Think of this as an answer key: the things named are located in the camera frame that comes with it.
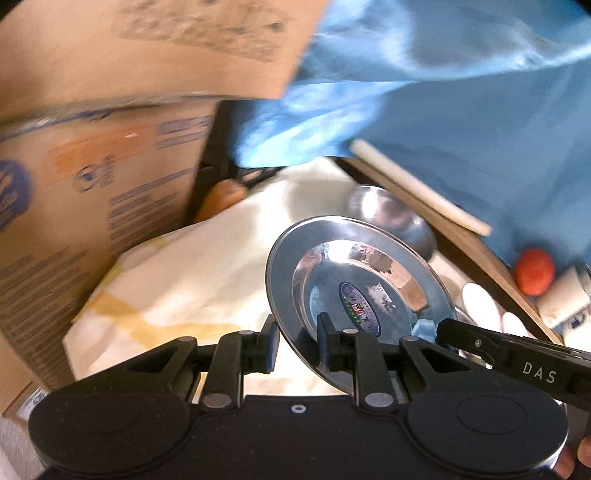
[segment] stainless steel plate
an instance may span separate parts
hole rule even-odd
[[[291,347],[312,370],[351,393],[352,376],[319,367],[316,317],[337,329],[364,329],[397,344],[419,318],[456,318],[429,265],[389,233],[359,220],[325,216],[296,223],[267,261],[271,311]]]

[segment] orange fruit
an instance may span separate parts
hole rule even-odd
[[[554,280],[554,262],[541,248],[524,250],[513,269],[513,277],[525,295],[542,295]]]

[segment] finger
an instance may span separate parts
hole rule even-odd
[[[579,445],[578,456],[584,466],[591,468],[591,437],[583,439]]]
[[[574,456],[568,447],[564,447],[558,461],[554,466],[554,471],[562,478],[568,478],[572,475],[574,470]]]

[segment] circular black disc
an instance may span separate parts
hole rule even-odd
[[[424,393],[408,426],[434,456],[479,473],[512,474],[550,465],[568,434],[564,410],[547,394]]]
[[[188,427],[189,406],[170,393],[56,392],[33,410],[29,433],[46,465],[107,475],[164,455]]]

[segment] yellow stripe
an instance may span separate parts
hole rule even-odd
[[[163,236],[157,236],[156,238],[153,238],[151,240],[148,240],[147,242],[144,242],[142,245],[149,245],[150,247],[160,249],[160,248],[166,247],[168,245],[168,243],[163,238]]]
[[[203,344],[215,343],[222,335],[240,329],[238,325],[233,323],[151,325],[133,307],[105,291],[97,295],[90,307],[99,315],[110,318],[131,338],[148,349],[182,336],[193,336]]]
[[[115,265],[113,265],[113,267],[107,272],[105,278],[103,278],[103,280],[100,282],[100,285],[97,287],[97,289],[103,290],[107,285],[113,283],[124,271],[125,269],[123,268],[123,265],[121,265],[121,263],[117,260]],[[72,323],[76,323],[86,310],[92,308],[92,306],[95,304],[95,301],[96,299],[88,300],[78,312],[78,314],[72,319]]]

